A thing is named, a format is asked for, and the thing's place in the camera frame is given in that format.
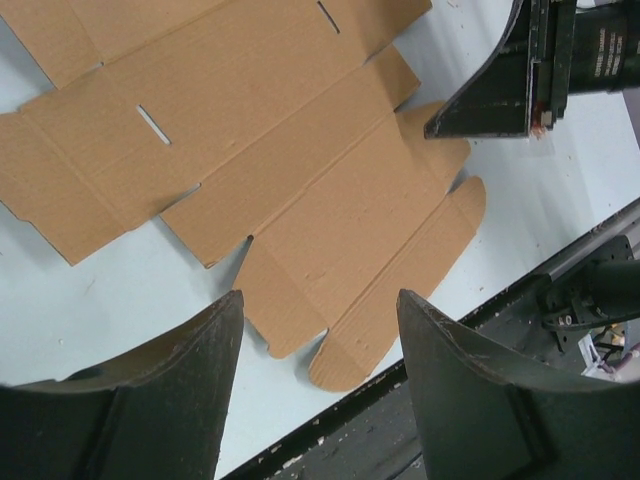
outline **cardboard box blank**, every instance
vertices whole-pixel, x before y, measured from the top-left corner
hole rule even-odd
[[[158,214],[205,265],[253,234],[271,353],[328,329],[311,379],[352,388],[484,211],[445,195],[468,145],[423,140],[434,107],[393,113],[418,80],[389,44],[430,7],[401,3],[0,0],[57,87],[0,115],[0,200],[72,264]]]

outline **cardboard flap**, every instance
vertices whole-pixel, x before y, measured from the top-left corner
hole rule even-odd
[[[0,16],[58,88],[102,61],[66,0],[0,0]]]
[[[236,280],[253,305],[251,312],[245,314],[266,340],[269,354],[285,358],[326,330],[327,325],[267,248],[254,240],[249,255],[251,260],[245,260]],[[276,289],[263,288],[274,284]],[[289,319],[304,321],[287,325]]]
[[[366,295],[329,330],[309,369],[315,385],[346,391],[367,378],[398,335],[395,304],[400,289],[431,295],[475,236],[485,206],[484,185],[477,177],[447,196]]]
[[[0,115],[0,159],[3,203],[33,223],[70,263],[125,232],[62,152],[17,113]]]
[[[228,1],[241,0],[66,1],[89,33],[104,62],[108,63]]]
[[[163,220],[203,264],[217,262],[241,238],[258,233],[418,85],[398,51],[388,47],[203,181]],[[203,225],[215,225],[216,234],[206,234]]]

